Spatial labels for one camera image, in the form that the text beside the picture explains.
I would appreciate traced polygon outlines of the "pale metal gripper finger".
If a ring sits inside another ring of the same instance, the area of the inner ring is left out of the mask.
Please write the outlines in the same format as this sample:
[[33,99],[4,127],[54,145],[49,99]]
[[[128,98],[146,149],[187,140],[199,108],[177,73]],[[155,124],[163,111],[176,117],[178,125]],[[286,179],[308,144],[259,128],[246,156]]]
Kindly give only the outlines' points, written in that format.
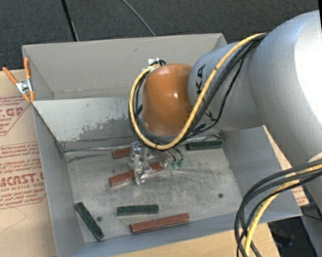
[[149,163],[138,163],[133,170],[135,182],[137,185],[140,185],[145,182],[146,177],[150,175],[152,168]]
[[145,145],[143,145],[142,142],[137,141],[134,143],[131,143],[130,148],[130,160],[131,163],[136,166],[139,163],[144,163],[146,161],[145,158]]

